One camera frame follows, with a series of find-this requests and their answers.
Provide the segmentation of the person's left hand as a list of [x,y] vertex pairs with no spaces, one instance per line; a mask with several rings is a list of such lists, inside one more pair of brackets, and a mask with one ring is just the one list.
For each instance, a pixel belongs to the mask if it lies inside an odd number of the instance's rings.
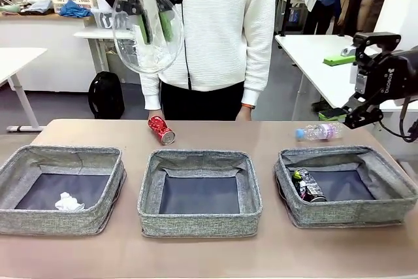
[[248,104],[242,104],[241,109],[239,110],[236,116],[236,122],[249,122],[252,121],[252,110],[254,106]]

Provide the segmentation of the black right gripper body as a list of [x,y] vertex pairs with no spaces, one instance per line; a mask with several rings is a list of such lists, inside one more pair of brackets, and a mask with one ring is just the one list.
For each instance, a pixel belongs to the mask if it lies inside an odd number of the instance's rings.
[[371,103],[417,96],[417,49],[378,54],[371,74]]

